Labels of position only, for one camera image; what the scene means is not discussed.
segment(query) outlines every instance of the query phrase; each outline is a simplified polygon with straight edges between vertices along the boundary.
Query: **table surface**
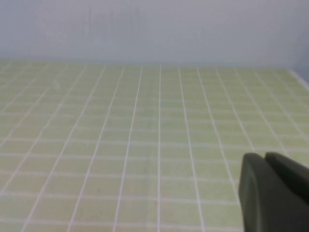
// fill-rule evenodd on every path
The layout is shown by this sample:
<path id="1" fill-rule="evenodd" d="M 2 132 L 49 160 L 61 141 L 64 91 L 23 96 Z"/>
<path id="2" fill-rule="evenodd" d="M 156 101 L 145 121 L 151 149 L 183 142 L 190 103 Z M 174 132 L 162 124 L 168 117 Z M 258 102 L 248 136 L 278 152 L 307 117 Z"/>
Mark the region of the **table surface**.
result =
<path id="1" fill-rule="evenodd" d="M 286 70 L 0 60 L 0 228 L 241 232 L 242 155 L 309 163 Z"/>

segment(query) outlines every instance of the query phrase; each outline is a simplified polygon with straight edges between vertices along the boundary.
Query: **grid square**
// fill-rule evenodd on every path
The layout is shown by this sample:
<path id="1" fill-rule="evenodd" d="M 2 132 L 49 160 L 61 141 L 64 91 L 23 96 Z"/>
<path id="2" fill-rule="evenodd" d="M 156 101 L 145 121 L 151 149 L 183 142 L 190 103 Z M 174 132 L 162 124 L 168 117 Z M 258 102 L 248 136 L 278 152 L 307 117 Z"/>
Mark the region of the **grid square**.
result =
<path id="1" fill-rule="evenodd" d="M 31 114 L 53 114 L 58 108 L 57 104 L 37 104 L 32 110 Z"/>
<path id="2" fill-rule="evenodd" d="M 171 131 L 161 132 L 161 142 L 163 143 L 188 143 L 188 135 L 186 131 L 177 133 Z"/>
<path id="3" fill-rule="evenodd" d="M 77 127 L 74 129 L 71 139 L 97 141 L 99 138 L 99 135 L 100 135 L 100 130 Z"/>
<path id="4" fill-rule="evenodd" d="M 30 108 L 30 105 L 22 105 L 22 104 L 12 104 L 9 105 L 6 109 L 5 112 L 7 113 L 21 113 L 24 114 L 26 113 Z"/>
<path id="5" fill-rule="evenodd" d="M 197 203 L 164 202 L 161 204 L 161 223 L 200 226 Z"/>
<path id="6" fill-rule="evenodd" d="M 17 127 L 13 131 L 12 138 L 37 138 L 40 135 L 42 127 Z"/>
<path id="7" fill-rule="evenodd" d="M 286 148 L 305 148 L 309 147 L 306 140 L 302 138 L 280 138 L 281 142 Z"/>
<path id="8" fill-rule="evenodd" d="M 225 178 L 228 179 L 228 173 L 224 163 L 195 163 L 197 177 L 201 178 Z"/>
<path id="9" fill-rule="evenodd" d="M 156 197 L 157 183 L 156 178 L 125 178 L 122 196 Z"/>
<path id="10" fill-rule="evenodd" d="M 76 116 L 56 115 L 50 122 L 51 127 L 73 127 L 77 121 Z"/>
<path id="11" fill-rule="evenodd" d="M 45 188 L 46 194 L 79 195 L 84 177 L 52 176 Z"/>
<path id="12" fill-rule="evenodd" d="M 63 154 L 73 156 L 92 156 L 95 152 L 95 143 L 84 143 L 84 142 L 68 142 Z"/>
<path id="13" fill-rule="evenodd" d="M 300 135 L 300 132 L 293 124 L 278 125 L 272 124 L 271 128 L 276 134 Z"/>
<path id="14" fill-rule="evenodd" d="M 238 205 L 203 204 L 202 212 L 209 227 L 242 227 L 241 211 Z"/>
<path id="15" fill-rule="evenodd" d="M 7 140 L 0 148 L 2 153 L 27 153 L 33 142 Z"/>
<path id="16" fill-rule="evenodd" d="M 77 199 L 41 198 L 32 219 L 70 220 Z"/>
<path id="17" fill-rule="evenodd" d="M 63 139 L 66 140 L 71 131 L 70 127 L 47 127 L 44 128 L 42 139 Z"/>
<path id="18" fill-rule="evenodd" d="M 197 160 L 220 160 L 223 158 L 219 147 L 192 146 L 192 156 Z"/>
<path id="19" fill-rule="evenodd" d="M 55 167 L 55 172 L 84 174 L 89 167 L 90 158 L 91 157 L 88 159 L 68 159 L 61 157 Z"/>
<path id="20" fill-rule="evenodd" d="M 96 159 L 91 167 L 94 174 L 122 174 L 125 161 Z"/>
<path id="21" fill-rule="evenodd" d="M 227 182 L 199 181 L 198 190 L 201 200 L 237 202 L 233 187 L 228 179 Z"/>
<path id="22" fill-rule="evenodd" d="M 244 134 L 235 134 L 233 136 L 228 134 L 220 134 L 220 139 L 224 145 L 239 145 L 250 147 L 248 138 Z"/>
<path id="23" fill-rule="evenodd" d="M 15 222 L 0 222 L 0 228 L 6 232 L 20 232 L 23 228 L 23 224 Z"/>
<path id="24" fill-rule="evenodd" d="M 158 132 L 156 131 L 132 131 L 131 140 L 136 142 L 157 142 Z"/>
<path id="25" fill-rule="evenodd" d="M 119 223 L 156 223 L 157 222 L 157 201 L 122 200 L 119 206 L 118 222 Z"/>
<path id="26" fill-rule="evenodd" d="M 18 193 L 39 193 L 46 179 L 46 176 L 17 174 L 11 180 L 10 184 L 6 188 L 6 191 Z"/>
<path id="27" fill-rule="evenodd" d="M 121 178 L 88 177 L 84 195 L 117 196 Z"/>
<path id="28" fill-rule="evenodd" d="M 31 152 L 42 155 L 56 155 L 61 153 L 63 146 L 64 142 L 38 141 L 32 148 Z"/>
<path id="29" fill-rule="evenodd" d="M 26 219 L 34 202 L 34 197 L 1 196 L 0 218 Z"/>
<path id="30" fill-rule="evenodd" d="M 193 144 L 218 144 L 219 140 L 214 132 L 190 132 L 190 141 Z"/>
<path id="31" fill-rule="evenodd" d="M 15 171 L 22 157 L 0 156 L 0 171 Z"/>
<path id="32" fill-rule="evenodd" d="M 67 225 L 28 224 L 25 232 L 66 232 Z"/>
<path id="33" fill-rule="evenodd" d="M 161 197 L 191 199 L 197 198 L 193 180 L 161 180 Z"/>
<path id="34" fill-rule="evenodd" d="M 280 147 L 280 142 L 269 135 L 250 136 L 250 140 L 254 147 Z"/>
<path id="35" fill-rule="evenodd" d="M 126 163 L 128 175 L 157 175 L 156 160 L 130 160 Z"/>
<path id="36" fill-rule="evenodd" d="M 190 162 L 161 162 L 161 175 L 172 177 L 193 177 L 192 165 Z"/>
<path id="37" fill-rule="evenodd" d="M 114 221 L 116 207 L 117 200 L 81 199 L 75 215 L 75 221 Z"/>
<path id="38" fill-rule="evenodd" d="M 103 144 L 101 143 L 97 150 L 97 156 L 103 157 L 125 157 L 126 156 L 127 145 L 119 144 Z"/>
<path id="39" fill-rule="evenodd" d="M 44 115 L 29 115 L 23 121 L 22 125 L 45 126 L 50 119 L 50 116 Z"/>
<path id="40" fill-rule="evenodd" d="M 190 151 L 188 147 L 160 147 L 161 159 L 190 159 Z"/>
<path id="41" fill-rule="evenodd" d="M 130 130 L 105 130 L 101 140 L 103 141 L 128 141 Z"/>
<path id="42" fill-rule="evenodd" d="M 155 145 L 130 145 L 129 157 L 150 158 L 157 157 L 158 147 Z"/>
<path id="43" fill-rule="evenodd" d="M 153 227 L 116 227 L 116 232 L 156 232 L 157 229 Z"/>
<path id="44" fill-rule="evenodd" d="M 91 231 L 91 232 L 110 232 L 112 231 L 112 226 L 97 226 L 97 225 L 73 225 L 71 227 L 71 232 L 85 232 L 85 231 Z"/>
<path id="45" fill-rule="evenodd" d="M 33 158 L 28 157 L 20 167 L 22 172 L 50 172 L 56 158 Z"/>

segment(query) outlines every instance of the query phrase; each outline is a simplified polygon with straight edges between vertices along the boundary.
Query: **white grid line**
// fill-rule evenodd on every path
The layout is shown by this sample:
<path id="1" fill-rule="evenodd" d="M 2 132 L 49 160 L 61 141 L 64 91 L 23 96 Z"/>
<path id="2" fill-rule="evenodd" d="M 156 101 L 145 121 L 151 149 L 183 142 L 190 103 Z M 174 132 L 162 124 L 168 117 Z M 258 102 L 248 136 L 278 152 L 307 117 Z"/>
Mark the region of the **white grid line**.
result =
<path id="1" fill-rule="evenodd" d="M 44 94 L 50 89 L 50 87 L 48 87 L 46 89 L 46 91 L 43 93 L 42 97 L 44 96 Z M 23 165 L 23 163 L 26 161 L 26 159 L 28 158 L 28 156 L 30 155 L 31 153 L 31 150 L 33 149 L 33 147 L 38 143 L 39 139 L 40 139 L 40 136 L 43 132 L 43 129 L 40 131 L 39 135 L 37 136 L 37 138 L 33 141 L 33 144 L 31 145 L 30 149 L 28 150 L 28 152 L 23 156 L 23 159 L 20 161 L 20 163 L 18 164 L 17 168 L 15 169 L 15 172 L 12 174 L 12 176 L 10 177 L 10 179 L 5 183 L 4 187 L 2 188 L 1 192 L 0 192 L 0 196 L 2 195 L 2 193 L 5 191 L 5 189 L 8 187 L 8 185 L 11 183 L 11 181 L 14 179 L 16 173 L 19 171 L 19 169 L 21 168 L 21 166 Z"/>
<path id="2" fill-rule="evenodd" d="M 267 127 L 269 128 L 269 130 L 271 131 L 272 135 L 276 138 L 276 140 L 278 141 L 278 143 L 280 144 L 280 147 L 282 148 L 282 151 L 285 153 L 285 155 L 290 157 L 290 154 L 288 153 L 286 147 L 284 146 L 284 144 L 282 143 L 281 139 L 279 138 L 279 136 L 276 134 L 276 132 L 273 130 L 273 128 L 271 127 L 270 123 L 268 122 L 268 120 L 265 118 L 265 115 L 263 114 L 263 111 L 261 110 L 259 104 L 256 102 L 254 96 L 251 94 L 251 92 L 248 90 L 246 84 L 243 82 L 242 78 L 240 77 L 240 75 L 238 74 L 238 71 L 236 69 L 234 69 L 235 73 L 236 73 L 236 77 L 238 78 L 238 80 L 240 81 L 241 85 L 245 88 L 245 91 L 247 92 L 247 94 L 249 95 L 250 99 L 252 100 L 253 104 L 255 105 L 255 107 L 257 108 L 260 116 L 263 118 L 263 120 L 265 121 Z"/>
<path id="3" fill-rule="evenodd" d="M 38 197 L 37 193 L 30 192 L 5 192 L 4 196 L 6 197 L 23 197 L 23 198 L 36 198 Z M 78 195 L 73 194 L 59 194 L 59 193 L 47 193 L 42 196 L 45 199 L 78 199 Z M 83 195 L 81 199 L 85 200 L 117 200 L 118 197 L 114 195 Z M 122 200 L 124 201 L 157 201 L 157 197 L 152 196 L 135 196 L 135 195 L 124 195 L 122 196 Z M 174 203 L 187 203 L 187 204 L 195 204 L 197 203 L 196 199 L 190 198 L 167 198 L 163 197 L 161 199 L 162 202 L 174 202 Z M 237 201 L 228 201 L 228 200 L 201 200 L 202 204 L 212 204 L 212 205 L 239 205 Z"/>
<path id="4" fill-rule="evenodd" d="M 3 175 L 11 175 L 12 172 L 10 171 L 0 171 L 0 174 Z M 16 175 L 23 175 L 23 176 L 35 176 L 35 177 L 48 177 L 49 172 L 18 172 Z M 85 177 L 85 173 L 63 173 L 63 172 L 54 172 L 53 176 L 58 177 Z M 122 177 L 122 174 L 96 174 L 96 173 L 90 173 L 89 177 L 91 178 L 115 178 L 119 179 Z M 126 179 L 157 179 L 157 175 L 141 175 L 141 174 L 127 174 Z M 181 177 L 181 176 L 161 176 L 161 180 L 165 181 L 194 181 L 193 177 Z M 225 178 L 204 178 L 204 177 L 197 177 L 198 182 L 210 182 L 210 183 L 227 183 L 230 184 L 229 179 Z M 235 183 L 239 182 L 238 179 L 233 179 Z"/>
<path id="5" fill-rule="evenodd" d="M 37 77 L 40 76 L 40 74 L 44 73 L 45 69 L 48 67 L 48 64 L 41 70 L 41 72 L 38 73 Z M 46 88 L 46 90 L 41 94 L 41 96 L 33 103 L 33 105 L 27 110 L 27 112 L 23 115 L 23 117 L 19 120 L 16 126 L 20 126 L 23 122 L 23 120 L 30 114 L 31 110 L 37 105 L 37 103 L 40 101 L 41 98 L 44 97 L 46 92 L 49 90 L 49 87 Z M 8 138 L 12 135 L 13 129 L 9 132 L 9 134 L 6 136 L 6 138 L 0 143 L 0 147 L 8 140 Z"/>
<path id="6" fill-rule="evenodd" d="M 185 124 L 186 124 L 186 130 L 187 130 L 190 160 L 191 160 L 192 172 L 193 172 L 193 177 L 194 177 L 195 191 L 196 191 L 196 195 L 197 195 L 197 206 L 198 206 L 198 212 L 199 212 L 199 220 L 200 220 L 200 223 L 201 223 L 202 232 L 205 232 L 205 224 L 204 224 L 204 218 L 203 218 L 203 212 L 202 212 L 202 206 L 201 206 L 201 199 L 200 199 L 200 196 L 199 196 L 199 190 L 198 190 L 198 184 L 197 184 L 197 174 L 196 174 L 196 171 L 195 171 L 195 162 L 194 162 L 194 159 L 193 159 L 191 138 L 190 138 L 190 133 L 189 133 L 187 113 L 186 113 L 185 103 L 184 103 L 183 85 L 182 85 L 181 72 L 180 72 L 179 66 L 178 66 L 178 76 L 179 76 L 181 96 L 182 96 L 182 100 L 183 100 L 183 114 L 184 114 L 184 120 L 185 120 Z"/>
<path id="7" fill-rule="evenodd" d="M 304 134 L 304 132 L 300 129 L 300 127 L 298 126 L 298 124 L 293 120 L 293 118 L 291 117 L 291 114 L 284 108 L 284 106 L 282 105 L 282 103 L 276 98 L 276 96 L 271 92 L 271 90 L 269 89 L 269 87 L 266 85 L 265 81 L 261 78 L 261 76 L 255 71 L 254 72 L 256 74 L 256 76 L 258 77 L 258 80 L 262 83 L 262 85 L 264 86 L 264 88 L 267 90 L 267 92 L 269 93 L 269 95 L 274 99 L 274 101 L 277 103 L 277 105 L 280 107 L 280 109 L 283 111 L 283 113 L 286 115 L 286 117 L 290 120 L 290 122 L 292 123 L 292 125 L 297 129 L 297 131 L 301 134 L 302 138 L 306 141 L 306 143 L 309 145 L 308 143 L 308 138 L 307 136 Z"/>
<path id="8" fill-rule="evenodd" d="M 0 222 L 20 224 L 24 223 L 23 219 L 14 219 L 14 218 L 0 218 Z M 64 225 L 67 226 L 67 221 L 60 220 L 31 220 L 30 224 L 41 224 L 41 225 Z M 113 222 L 97 222 L 97 221 L 75 221 L 74 226 L 112 226 Z M 157 225 L 154 223 L 118 223 L 118 227 L 122 228 L 156 228 Z M 176 224 L 161 224 L 162 229 L 178 229 L 182 231 L 196 231 L 196 230 L 206 230 L 206 231 L 216 231 L 216 232 L 243 232 L 242 228 L 233 228 L 233 227 L 204 227 L 199 226 L 184 226 Z"/>
<path id="9" fill-rule="evenodd" d="M 6 69 L 10 68 L 12 62 L 13 62 L 13 61 L 11 60 L 11 61 L 9 61 L 6 65 L 4 65 L 4 66 L 2 67 L 2 69 L 0 70 L 0 73 L 3 73 Z"/>
<path id="10" fill-rule="evenodd" d="M 157 232 L 161 226 L 161 66 L 159 69 L 159 103 L 158 103 L 158 186 L 157 186 Z"/>
<path id="11" fill-rule="evenodd" d="M 300 99 L 300 98 L 298 98 L 297 97 L 297 95 L 295 94 L 295 92 L 292 90 L 292 88 L 290 87 L 290 86 L 288 86 L 287 84 L 286 84 L 286 82 L 285 81 L 283 81 L 282 80 L 282 78 L 276 73 L 276 77 L 281 81 L 281 82 L 283 82 L 283 84 L 284 84 L 284 86 L 285 86 L 285 88 L 290 92 L 290 94 L 309 112 L 309 107 L 306 105 L 306 104 L 304 104 L 303 103 L 303 101 Z M 300 83 L 305 89 L 307 89 L 307 86 L 308 86 L 308 84 L 307 84 L 307 86 L 304 86 L 302 83 Z"/>
<path id="12" fill-rule="evenodd" d="M 18 94 L 16 94 L 15 97 L 14 97 L 9 103 L 7 103 L 7 104 L 5 105 L 5 107 L 4 107 L 0 112 L 5 111 L 9 106 L 11 106 L 11 105 L 14 103 L 14 101 L 15 101 L 17 98 L 19 98 L 20 96 L 22 96 L 23 93 L 32 85 L 32 83 L 33 83 L 35 80 L 37 80 L 37 79 L 41 76 L 42 73 L 44 73 L 44 71 L 48 68 L 49 64 L 50 64 L 50 63 L 47 63 L 43 68 L 41 68 L 41 70 L 38 72 L 38 74 L 28 83 L 28 85 L 26 85 L 26 86 L 23 88 L 23 90 L 20 91 Z"/>
<path id="13" fill-rule="evenodd" d="M 86 70 L 86 68 L 87 68 L 87 65 L 84 66 L 84 68 L 82 69 L 82 71 L 80 72 L 80 74 L 78 75 L 78 77 L 76 78 L 77 81 L 76 81 L 76 80 L 74 81 L 74 84 L 72 85 L 72 89 L 73 89 L 73 87 L 75 86 L 75 83 L 77 83 L 77 82 L 79 81 L 79 79 L 82 77 L 83 72 Z M 83 111 L 82 111 L 82 113 L 79 115 L 79 117 L 78 117 L 78 119 L 76 120 L 75 124 L 78 123 L 78 120 L 81 118 L 82 114 L 83 114 Z M 23 228 L 22 228 L 21 232 L 24 232 L 24 231 L 25 231 L 25 229 L 26 229 L 26 227 L 27 227 L 29 221 L 31 220 L 32 215 L 34 214 L 34 211 L 35 211 L 36 207 L 37 207 L 38 204 L 39 204 L 39 201 L 40 201 L 40 199 L 41 199 L 41 196 L 43 195 L 43 193 L 44 193 L 44 191 L 45 191 L 45 188 L 46 188 L 46 186 L 47 186 L 47 184 L 48 184 L 48 182 L 49 182 L 49 180 L 50 180 L 50 178 L 51 178 L 51 176 L 52 176 L 52 174 L 53 174 L 53 171 L 55 170 L 55 168 L 56 168 L 56 166 L 57 166 L 57 164 L 58 164 L 60 158 L 61 158 L 62 155 L 63 155 L 63 151 L 64 151 L 64 149 L 66 148 L 66 145 L 67 145 L 67 143 L 68 143 L 68 141 L 69 141 L 69 139 L 70 139 L 71 134 L 73 133 L 73 130 L 74 130 L 74 127 L 72 128 L 72 130 L 71 130 L 71 132 L 70 132 L 70 134 L 69 134 L 69 136 L 68 136 L 68 138 L 67 138 L 67 141 L 65 142 L 65 144 L 64 144 L 64 146 L 63 146 L 63 148 L 62 148 L 62 151 L 61 151 L 60 155 L 58 156 L 57 160 L 55 161 L 55 163 L 54 163 L 54 165 L 53 165 L 53 167 L 52 167 L 52 169 L 51 169 L 51 171 L 50 171 L 50 173 L 49 173 L 49 175 L 48 175 L 48 178 L 46 179 L 46 181 L 45 181 L 43 187 L 41 188 L 40 193 L 39 193 L 39 196 L 38 196 L 38 198 L 36 199 L 36 201 L 35 201 L 35 203 L 34 203 L 32 209 L 31 209 L 31 211 L 30 211 L 30 213 L 29 213 L 29 215 L 28 215 L 28 217 L 27 217 L 26 222 L 25 222 L 25 224 L 23 225 Z"/>
<path id="14" fill-rule="evenodd" d="M 0 87 L 0 93 L 1 91 L 10 85 L 11 82 L 13 82 L 14 80 L 16 80 L 22 73 L 25 72 L 25 70 L 27 70 L 27 68 L 31 65 L 31 63 L 29 62 L 22 70 L 20 70 L 16 75 L 13 76 L 13 78 L 10 78 L 3 86 Z"/>
<path id="15" fill-rule="evenodd" d="M 238 198 L 238 194 L 237 194 L 237 190 L 236 190 L 236 187 L 235 187 L 235 183 L 233 181 L 233 176 L 231 174 L 231 170 L 229 168 L 229 164 L 228 164 L 228 161 L 227 161 L 227 158 L 226 158 L 226 155 L 225 155 L 225 152 L 224 152 L 224 147 L 223 147 L 223 144 L 222 144 L 222 141 L 221 141 L 221 137 L 220 137 L 220 134 L 217 130 L 217 127 L 216 127 L 216 124 L 215 124 L 215 120 L 212 116 L 212 113 L 211 113 L 211 107 L 209 105 L 209 102 L 208 102 L 208 99 L 207 99 L 207 95 L 206 95 L 206 91 L 205 91 L 205 88 L 204 88 L 204 85 L 202 83 L 202 79 L 201 79 L 201 76 L 200 76 L 200 72 L 199 72 L 199 69 L 197 68 L 197 74 L 198 74 L 198 79 L 199 79 L 199 82 L 200 82 L 200 85 L 201 85 L 201 89 L 203 91 L 203 95 L 204 95 L 204 98 L 205 98 L 205 103 L 207 105 L 207 108 L 209 109 L 209 112 L 210 112 L 210 116 L 211 116 L 211 121 L 212 121 L 212 124 L 213 124 L 213 127 L 214 127 L 214 130 L 215 130 L 215 133 L 216 133 L 216 136 L 218 138 L 218 141 L 219 141 L 219 147 L 220 147 L 220 151 L 221 151 L 221 154 L 222 154 L 222 157 L 224 159 L 224 162 L 225 162 L 225 168 L 226 168 L 226 171 L 228 173 L 228 176 L 229 176 L 229 180 L 232 184 L 232 187 L 233 187 L 233 191 L 234 191 L 234 194 L 235 194 L 235 197 L 239 203 L 239 198 Z"/>
<path id="16" fill-rule="evenodd" d="M 116 231 L 117 222 L 118 222 L 118 215 L 119 215 L 119 208 L 120 208 L 120 202 L 121 202 L 121 196 L 122 196 L 122 189 L 123 189 L 125 175 L 126 175 L 126 164 L 127 164 L 127 160 L 128 160 L 128 156 L 129 156 L 129 149 L 130 149 L 130 145 L 131 145 L 131 134 L 132 134 L 132 129 L 133 129 L 133 125 L 134 125 L 135 113 L 136 113 L 136 108 L 137 108 L 137 103 L 138 103 L 139 92 L 140 92 L 140 83 L 141 83 L 142 72 L 143 72 L 143 66 L 141 66 L 141 68 L 140 68 L 140 78 L 139 78 L 139 83 L 138 83 L 137 92 L 136 92 L 136 99 L 135 99 L 135 104 L 134 104 L 134 110 L 133 110 L 133 115 L 132 115 L 132 122 L 131 122 L 131 128 L 130 128 L 130 132 L 129 132 L 128 143 L 127 143 L 127 147 L 126 147 L 125 163 L 124 163 L 123 173 L 122 173 L 121 182 L 120 182 L 119 196 L 118 196 L 118 201 L 117 201 L 117 207 L 116 207 L 112 232 Z"/>
<path id="17" fill-rule="evenodd" d="M 17 129 L 19 127 L 15 127 L 14 124 L 1 124 L 0 123 L 0 126 L 11 126 L 11 127 L 14 127 L 14 129 Z M 50 128 L 50 129 L 61 129 L 61 128 L 66 128 L 66 129 L 70 129 L 72 128 L 73 126 L 55 126 L 55 127 L 52 127 L 52 126 L 49 126 L 49 127 L 45 127 L 46 128 Z M 22 126 L 22 128 L 24 129 L 27 129 L 27 130 L 30 130 L 30 129 L 39 129 L 41 127 L 36 127 L 34 125 L 25 125 L 25 126 Z M 93 132 L 97 131 L 97 129 L 95 129 L 94 127 L 76 127 L 76 129 L 81 129 L 81 130 L 91 130 Z M 122 129 L 122 128 L 106 128 L 105 131 L 108 131 L 108 132 L 128 132 L 129 129 Z M 132 132 L 148 132 L 148 133 L 158 133 L 158 129 L 133 129 Z M 185 129 L 174 129 L 174 128 L 171 128 L 171 129 L 161 129 L 161 132 L 162 133 L 181 133 L 181 132 L 185 132 Z M 211 135 L 212 132 L 205 132 L 203 130 L 195 130 L 195 129 L 190 129 L 190 133 L 202 133 L 202 134 L 205 134 L 205 135 Z M 222 131 L 220 132 L 221 135 L 234 135 L 234 136 L 241 136 L 243 135 L 242 132 L 231 132 L 231 131 Z M 309 135 L 305 135 L 303 132 L 300 134 L 300 135 L 294 135 L 294 134 L 283 134 L 281 133 L 280 135 L 278 135 L 280 138 L 291 138 L 291 139 L 305 139 L 305 140 L 308 140 L 309 139 Z M 267 133 L 263 133 L 263 132 L 257 132 L 255 134 L 252 134 L 250 135 L 251 138 L 265 138 L 265 137 L 270 137 L 269 134 Z M 27 141 L 27 142 L 31 142 L 33 141 L 34 139 L 33 138 L 26 138 L 26 137 L 20 137 L 20 136 L 15 136 L 15 137 L 10 137 L 8 138 L 8 141 Z M 90 143 L 94 143 L 95 140 L 91 140 L 91 139 L 78 139 L 78 138 L 73 138 L 72 140 L 74 141 L 84 141 L 84 142 L 90 142 Z M 40 138 L 40 141 L 42 142 L 63 142 L 65 141 L 65 139 L 53 139 L 53 138 Z"/>
<path id="18" fill-rule="evenodd" d="M 237 111 L 236 111 L 236 109 L 235 109 L 235 106 L 234 106 L 234 103 L 233 103 L 233 101 L 232 101 L 232 99 L 231 99 L 231 96 L 230 96 L 230 94 L 228 93 L 228 91 L 227 91 L 227 89 L 226 89 L 226 87 L 225 87 L 225 84 L 224 84 L 224 82 L 223 82 L 223 80 L 222 80 L 222 78 L 221 78 L 221 76 L 220 76 L 220 74 L 219 74 L 217 68 L 216 68 L 216 73 L 217 73 L 218 79 L 219 79 L 219 81 L 220 81 L 220 83 L 221 83 L 221 86 L 222 86 L 222 88 L 224 89 L 225 95 L 227 96 L 228 101 L 229 101 L 230 105 L 232 106 L 233 113 L 235 114 L 235 116 L 236 116 L 236 118 L 237 118 L 237 121 L 238 121 L 238 123 L 239 123 L 239 125 L 240 125 L 240 127 L 241 127 L 241 130 L 242 130 L 242 132 L 244 133 L 246 139 L 248 140 L 248 143 L 249 143 L 251 149 L 254 151 L 255 149 L 254 149 L 254 146 L 253 146 L 253 144 L 252 144 L 252 141 L 251 141 L 250 137 L 248 136 L 248 134 L 247 134 L 247 132 L 246 132 L 244 126 L 243 126 L 243 123 L 242 123 L 241 119 L 240 119 L 239 116 L 238 116 L 238 113 L 237 113 Z"/>
<path id="19" fill-rule="evenodd" d="M 293 70 L 290 70 L 290 74 L 309 92 L 309 84 L 300 75 Z"/>
<path id="20" fill-rule="evenodd" d="M 123 76 L 123 73 L 124 73 L 124 67 L 122 68 L 121 70 L 121 73 L 120 73 L 120 76 L 118 78 L 118 81 L 117 81 L 117 84 L 115 86 L 115 90 L 114 90 L 114 94 L 113 94 L 113 97 L 116 96 L 116 93 L 117 93 L 117 90 L 118 90 L 118 86 L 119 86 L 119 83 L 120 83 L 120 80 Z M 109 106 L 109 109 L 107 111 L 107 116 L 109 115 L 110 111 L 111 111 L 111 108 L 112 108 L 112 103 L 114 101 L 114 98 L 111 99 L 111 103 L 110 103 L 110 106 Z M 68 226 L 68 229 L 67 229 L 67 232 L 69 232 L 71 230 L 71 227 L 72 227 L 72 224 L 74 222 L 74 219 L 75 219 L 75 215 L 77 213 L 77 209 L 78 209 L 78 206 L 79 206 L 79 203 L 81 201 L 81 198 L 83 196 L 83 193 L 84 193 L 84 189 L 85 189 L 85 186 L 86 186 L 86 183 L 87 183 L 87 180 L 88 180 L 88 177 L 90 175 L 90 171 L 91 171 L 91 167 L 92 167 L 92 164 L 96 158 L 96 155 L 97 155 L 97 152 L 98 152 L 98 148 L 99 148 L 99 144 L 100 144 L 100 141 L 101 141 L 101 137 L 103 135 L 103 131 L 105 129 L 105 125 L 106 125 L 106 122 L 107 122 L 107 118 L 105 118 L 104 120 L 104 123 L 102 125 L 102 128 L 101 128 L 101 131 L 100 131 L 100 135 L 99 135 L 99 138 L 98 138 L 98 141 L 97 141 L 97 144 L 96 144 L 96 148 L 95 148 L 95 151 L 91 157 L 91 160 L 90 160 L 90 163 L 89 163 L 89 166 L 87 168 L 87 172 L 86 172 L 86 175 L 85 175 L 85 178 L 84 178 L 84 182 L 83 182 L 83 185 L 82 185 L 82 188 L 81 188 L 81 191 L 80 191 L 80 194 L 78 196 L 78 199 L 77 199 L 77 202 L 76 202 L 76 205 L 75 205 L 75 208 L 74 208 L 74 211 L 73 211 L 73 214 L 71 216 L 71 220 L 70 220 L 70 223 L 69 223 L 69 226 Z"/>

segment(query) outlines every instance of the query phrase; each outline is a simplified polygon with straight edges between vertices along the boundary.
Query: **white wall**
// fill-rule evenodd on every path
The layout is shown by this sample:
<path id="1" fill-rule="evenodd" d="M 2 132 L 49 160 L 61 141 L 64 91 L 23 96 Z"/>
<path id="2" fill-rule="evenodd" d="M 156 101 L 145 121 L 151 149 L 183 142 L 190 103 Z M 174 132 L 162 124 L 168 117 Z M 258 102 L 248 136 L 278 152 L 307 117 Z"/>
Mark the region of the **white wall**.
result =
<path id="1" fill-rule="evenodd" d="M 308 0 L 0 0 L 0 56 L 291 67 L 308 23 Z"/>

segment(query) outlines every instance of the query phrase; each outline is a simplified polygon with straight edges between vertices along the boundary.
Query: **black plastic object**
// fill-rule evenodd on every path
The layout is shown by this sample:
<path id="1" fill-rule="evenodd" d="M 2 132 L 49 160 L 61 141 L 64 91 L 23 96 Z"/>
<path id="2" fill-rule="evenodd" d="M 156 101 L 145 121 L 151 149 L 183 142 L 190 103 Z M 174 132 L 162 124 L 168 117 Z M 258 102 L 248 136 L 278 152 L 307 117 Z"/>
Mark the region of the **black plastic object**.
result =
<path id="1" fill-rule="evenodd" d="M 245 154 L 239 183 L 245 232 L 309 232 L 308 176 L 278 153 Z"/>

